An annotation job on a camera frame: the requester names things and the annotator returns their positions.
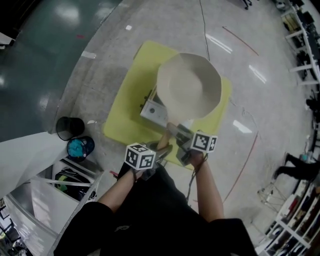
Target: black shirt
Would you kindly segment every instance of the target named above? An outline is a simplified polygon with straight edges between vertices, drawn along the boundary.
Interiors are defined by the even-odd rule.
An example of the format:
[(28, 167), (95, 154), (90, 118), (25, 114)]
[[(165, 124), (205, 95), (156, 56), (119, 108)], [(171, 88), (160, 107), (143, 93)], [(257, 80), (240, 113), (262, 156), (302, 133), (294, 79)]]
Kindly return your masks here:
[[(119, 177), (129, 168), (122, 167)], [(163, 254), (170, 252), (256, 256), (240, 219), (205, 221), (162, 167), (139, 180), (116, 213), (99, 202), (83, 206), (65, 230), (55, 256)]]

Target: yellow cutting board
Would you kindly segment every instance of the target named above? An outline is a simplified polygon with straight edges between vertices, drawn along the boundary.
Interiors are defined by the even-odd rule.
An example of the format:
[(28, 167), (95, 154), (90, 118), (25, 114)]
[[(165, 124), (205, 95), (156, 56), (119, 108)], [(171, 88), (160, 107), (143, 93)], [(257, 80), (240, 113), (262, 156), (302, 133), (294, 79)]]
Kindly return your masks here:
[[(103, 133), (106, 137), (125, 145), (160, 140), (163, 130), (140, 116), (140, 105), (145, 103), (144, 97), (156, 85), (160, 65), (177, 53), (176, 50), (153, 41), (146, 41), (141, 45), (103, 126)], [(202, 130), (204, 133), (216, 135), (231, 92), (231, 82), (222, 77), (222, 94), (219, 105), (205, 118), (195, 120), (191, 130), (194, 132)], [(173, 145), (173, 150), (166, 160), (181, 166), (176, 158), (178, 146), (175, 139), (172, 138), (170, 143)]]

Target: white box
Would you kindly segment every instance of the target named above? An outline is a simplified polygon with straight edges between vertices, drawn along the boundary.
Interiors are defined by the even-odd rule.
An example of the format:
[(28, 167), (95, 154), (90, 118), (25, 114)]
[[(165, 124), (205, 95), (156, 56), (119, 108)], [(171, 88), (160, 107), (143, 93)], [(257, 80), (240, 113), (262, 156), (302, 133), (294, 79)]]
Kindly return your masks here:
[(154, 166), (156, 152), (134, 143), (126, 146), (124, 162), (135, 170), (151, 169)]
[(196, 131), (192, 138), (191, 149), (211, 153), (215, 150), (218, 136)]

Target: hand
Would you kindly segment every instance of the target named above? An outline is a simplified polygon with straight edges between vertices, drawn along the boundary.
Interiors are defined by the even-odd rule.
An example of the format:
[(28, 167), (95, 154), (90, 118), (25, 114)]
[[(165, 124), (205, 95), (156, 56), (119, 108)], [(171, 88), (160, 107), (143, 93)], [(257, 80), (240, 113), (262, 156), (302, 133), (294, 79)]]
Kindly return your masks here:
[(204, 161), (204, 154), (200, 151), (192, 149), (190, 151), (190, 164), (197, 168)]

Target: red line on floor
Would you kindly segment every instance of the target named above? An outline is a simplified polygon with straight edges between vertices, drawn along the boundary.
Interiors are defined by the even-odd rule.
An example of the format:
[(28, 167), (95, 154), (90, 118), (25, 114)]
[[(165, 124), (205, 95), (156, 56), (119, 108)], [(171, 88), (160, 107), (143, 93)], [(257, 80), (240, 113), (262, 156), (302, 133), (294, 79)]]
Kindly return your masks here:
[(255, 144), (256, 144), (256, 141), (257, 141), (257, 138), (258, 138), (258, 133), (259, 133), (259, 132), (257, 132), (256, 135), (255, 135), (255, 138), (254, 138), (252, 147), (251, 147), (251, 149), (250, 149), (250, 152), (249, 152), (249, 154), (248, 154), (248, 157), (246, 158), (245, 163), (244, 163), (244, 165), (243, 165), (243, 167), (242, 167), (242, 169), (241, 169), (238, 177), (236, 178), (236, 180), (235, 180), (232, 188), (230, 189), (229, 193), (226, 195), (226, 197), (225, 197), (225, 199), (223, 200), (223, 202), (225, 202), (225, 201), (227, 200), (228, 196), (231, 194), (232, 190), (234, 189), (235, 185), (237, 184), (237, 182), (238, 182), (238, 180), (239, 180), (242, 172), (244, 171), (244, 169), (245, 169), (245, 167), (246, 167), (246, 165), (247, 165), (247, 162), (248, 162), (248, 160), (249, 160), (249, 157), (250, 157), (250, 155), (251, 155), (251, 153), (252, 153), (252, 150), (254, 149), (254, 146), (255, 146)]
[(248, 46), (256, 55), (259, 56), (259, 54), (249, 45), (247, 44), (245, 41), (243, 41), (240, 37), (238, 37), (236, 34), (234, 34), (233, 32), (231, 32), (229, 29), (227, 29), (225, 26), (222, 26), (226, 31), (228, 31), (230, 34), (232, 34), (233, 36), (235, 36), (236, 38), (238, 38), (242, 43), (244, 43), (246, 46)]
[(113, 170), (109, 171), (109, 173), (111, 173), (112, 175), (114, 175), (114, 176), (117, 176), (117, 177), (118, 177), (118, 173), (114, 172)]

